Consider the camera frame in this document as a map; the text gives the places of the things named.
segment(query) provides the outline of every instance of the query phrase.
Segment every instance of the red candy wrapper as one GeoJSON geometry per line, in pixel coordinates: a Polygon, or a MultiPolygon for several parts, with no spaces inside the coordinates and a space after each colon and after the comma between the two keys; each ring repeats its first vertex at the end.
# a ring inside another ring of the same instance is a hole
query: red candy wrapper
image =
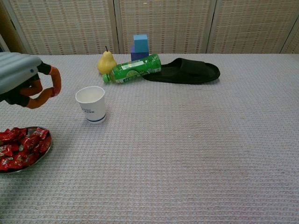
{"type": "Polygon", "coordinates": [[[39,152],[40,152],[40,149],[41,149],[41,147],[42,147],[42,145],[43,145],[43,142],[44,142],[44,141],[40,141],[40,142],[34,147],[34,149],[31,150],[31,152],[33,152],[33,153],[39,153],[39,152]]]}
{"type": "Polygon", "coordinates": [[[37,136],[39,136],[42,140],[45,140],[46,137],[47,137],[47,135],[48,135],[48,133],[49,133],[49,130],[38,127],[38,128],[36,129],[36,131],[32,133],[32,135],[37,135],[37,136]]]}
{"type": "Polygon", "coordinates": [[[3,155],[13,156],[15,151],[19,151],[19,146],[15,142],[0,147],[0,154],[3,155]]]}
{"type": "Polygon", "coordinates": [[[13,159],[13,157],[6,157],[0,160],[0,170],[7,171],[8,164],[13,159]]]}
{"type": "Polygon", "coordinates": [[[11,130],[6,129],[5,132],[0,133],[0,141],[2,141],[5,144],[6,142],[21,139],[26,134],[27,134],[27,129],[26,128],[14,127],[11,130]]]}
{"type": "Polygon", "coordinates": [[[51,144],[51,141],[52,141],[51,136],[48,136],[48,137],[45,139],[45,141],[43,142],[43,144],[42,144],[42,146],[41,146],[41,149],[40,149],[40,152],[41,152],[42,154],[45,153],[45,152],[48,150],[48,148],[49,148],[49,146],[50,146],[50,144],[51,144]]]}
{"type": "Polygon", "coordinates": [[[9,169],[22,169],[24,167],[24,161],[26,160],[25,155],[18,153],[17,155],[14,156],[14,158],[9,161],[7,164],[7,167],[9,169]]]}
{"type": "Polygon", "coordinates": [[[39,155],[38,153],[35,153],[35,154],[29,154],[29,155],[26,157],[26,159],[25,159],[25,161],[24,161],[24,163],[23,163],[23,166],[24,166],[24,167],[27,167],[27,166],[32,165],[33,163],[35,163],[35,161],[38,160],[39,156],[40,156],[40,155],[39,155]]]}
{"type": "Polygon", "coordinates": [[[37,135],[30,135],[22,139],[21,144],[23,145],[23,151],[32,150],[41,141],[41,138],[37,135]]]}

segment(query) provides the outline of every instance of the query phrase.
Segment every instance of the bottle cap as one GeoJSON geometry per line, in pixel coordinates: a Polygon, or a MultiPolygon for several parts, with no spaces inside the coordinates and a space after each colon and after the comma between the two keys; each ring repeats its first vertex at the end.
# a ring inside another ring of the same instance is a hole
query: bottle cap
{"type": "Polygon", "coordinates": [[[109,83],[108,74],[103,75],[103,80],[104,80],[104,83],[109,83]]]}

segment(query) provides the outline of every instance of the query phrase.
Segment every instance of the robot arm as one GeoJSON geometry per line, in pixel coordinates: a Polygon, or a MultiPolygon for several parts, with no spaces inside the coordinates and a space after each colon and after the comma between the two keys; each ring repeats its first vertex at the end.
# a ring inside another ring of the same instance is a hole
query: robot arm
{"type": "Polygon", "coordinates": [[[0,53],[0,101],[30,109],[42,106],[61,91],[59,70],[40,58],[20,53],[0,53]],[[50,75],[53,87],[43,90],[38,72],[50,75]],[[30,96],[41,93],[37,98],[30,96]]]}
{"type": "Polygon", "coordinates": [[[57,68],[42,63],[40,66],[37,67],[38,71],[44,73],[46,75],[51,75],[51,79],[53,82],[53,87],[43,90],[43,87],[40,83],[40,80],[31,81],[31,87],[29,88],[22,88],[20,93],[25,96],[33,96],[37,93],[42,93],[35,99],[30,98],[26,107],[30,109],[35,109],[43,104],[45,104],[50,97],[57,96],[61,91],[61,77],[60,72],[57,68]]]}

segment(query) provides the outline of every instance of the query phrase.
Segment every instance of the plate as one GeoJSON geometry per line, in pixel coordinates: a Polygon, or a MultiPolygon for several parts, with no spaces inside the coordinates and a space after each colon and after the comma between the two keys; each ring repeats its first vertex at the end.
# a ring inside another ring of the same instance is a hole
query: plate
{"type": "MultiPolygon", "coordinates": [[[[27,129],[28,129],[28,134],[27,134],[27,135],[31,135],[31,134],[32,134],[38,127],[39,127],[39,126],[31,126],[31,127],[27,127],[27,129]]],[[[7,171],[0,170],[0,173],[1,173],[1,174],[18,173],[18,172],[21,172],[21,171],[23,171],[23,170],[26,170],[27,168],[30,168],[30,167],[34,166],[35,164],[37,164],[40,160],[42,160],[42,159],[46,156],[46,154],[47,154],[47,153],[49,152],[49,150],[51,149],[51,146],[52,146],[52,139],[51,139],[51,142],[50,142],[50,145],[49,145],[47,151],[46,151],[41,157],[39,157],[38,160],[35,161],[32,165],[27,166],[27,167],[24,167],[24,168],[22,168],[22,169],[18,169],[18,170],[16,170],[16,169],[9,169],[9,170],[7,170],[7,171]]]]}

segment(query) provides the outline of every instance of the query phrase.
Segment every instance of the yellow pear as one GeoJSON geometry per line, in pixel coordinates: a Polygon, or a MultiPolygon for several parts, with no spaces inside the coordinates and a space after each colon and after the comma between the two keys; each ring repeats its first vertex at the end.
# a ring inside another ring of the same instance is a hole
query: yellow pear
{"type": "Polygon", "coordinates": [[[102,75],[108,74],[111,72],[112,68],[117,65],[116,61],[113,58],[113,55],[110,51],[108,51],[106,47],[106,51],[103,53],[102,57],[98,62],[98,70],[102,75]]]}

